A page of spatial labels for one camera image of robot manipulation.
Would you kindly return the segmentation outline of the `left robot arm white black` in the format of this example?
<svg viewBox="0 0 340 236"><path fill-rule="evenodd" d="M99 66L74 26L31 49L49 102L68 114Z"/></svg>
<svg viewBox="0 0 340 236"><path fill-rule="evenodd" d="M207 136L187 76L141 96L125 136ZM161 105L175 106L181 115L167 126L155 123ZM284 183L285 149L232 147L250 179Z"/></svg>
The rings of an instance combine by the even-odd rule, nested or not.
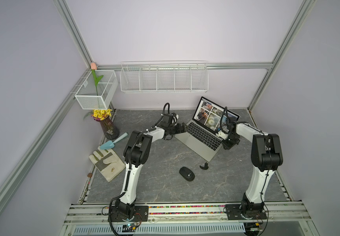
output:
<svg viewBox="0 0 340 236"><path fill-rule="evenodd" d="M151 144L168 136L185 133L188 127L185 123L179 124L178 118L176 113L162 114L160 121L151 128L131 133L123 152L126 169L122 191L111 200L109 214L118 213L129 220L135 217L139 174L149 157Z"/></svg>

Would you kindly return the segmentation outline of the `black wireless mouse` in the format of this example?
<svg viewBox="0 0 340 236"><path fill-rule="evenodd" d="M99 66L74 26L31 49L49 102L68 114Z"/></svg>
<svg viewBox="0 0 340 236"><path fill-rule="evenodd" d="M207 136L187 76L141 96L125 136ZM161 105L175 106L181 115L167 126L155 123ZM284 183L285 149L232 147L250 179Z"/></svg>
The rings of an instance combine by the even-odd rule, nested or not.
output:
<svg viewBox="0 0 340 236"><path fill-rule="evenodd" d="M187 167L182 167L179 170L179 174L188 182L192 182L195 178L195 174Z"/></svg>

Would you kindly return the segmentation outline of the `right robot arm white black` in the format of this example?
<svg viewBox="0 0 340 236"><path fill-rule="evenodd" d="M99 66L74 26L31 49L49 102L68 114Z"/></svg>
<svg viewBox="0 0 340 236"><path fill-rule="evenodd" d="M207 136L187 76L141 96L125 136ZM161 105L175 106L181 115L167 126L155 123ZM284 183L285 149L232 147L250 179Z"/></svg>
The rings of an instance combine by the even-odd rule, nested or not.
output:
<svg viewBox="0 0 340 236"><path fill-rule="evenodd" d="M228 127L228 133L220 130L217 136L222 138L222 144L226 148L239 144L241 138L251 142L253 173L241 203L227 204L225 213L229 220L251 220L257 216L266 219L265 193L269 180L283 164L280 137L277 134L265 133L249 123L235 123Z"/></svg>

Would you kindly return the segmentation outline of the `black mouse battery cover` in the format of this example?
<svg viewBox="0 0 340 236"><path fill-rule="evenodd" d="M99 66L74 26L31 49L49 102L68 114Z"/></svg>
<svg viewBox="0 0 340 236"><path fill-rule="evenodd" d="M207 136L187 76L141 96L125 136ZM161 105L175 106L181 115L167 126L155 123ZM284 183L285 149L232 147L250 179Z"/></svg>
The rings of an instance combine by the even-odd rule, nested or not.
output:
<svg viewBox="0 0 340 236"><path fill-rule="evenodd" d="M208 169L209 169L209 163L208 163L208 162L205 162L203 165L200 165L199 167L200 167L200 169L202 169L202 170L208 170Z"/></svg>

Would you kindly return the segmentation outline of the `silver laptop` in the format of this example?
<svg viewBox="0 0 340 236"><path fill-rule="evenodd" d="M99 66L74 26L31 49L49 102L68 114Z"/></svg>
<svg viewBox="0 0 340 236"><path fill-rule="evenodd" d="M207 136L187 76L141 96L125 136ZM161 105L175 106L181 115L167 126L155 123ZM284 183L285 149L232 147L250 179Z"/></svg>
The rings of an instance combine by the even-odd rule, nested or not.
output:
<svg viewBox="0 0 340 236"><path fill-rule="evenodd" d="M226 120L238 121L240 115L231 110L201 97L192 119L187 123L188 131L176 134L175 138L204 158L211 161L222 145L222 138L217 136L221 130L227 130Z"/></svg>

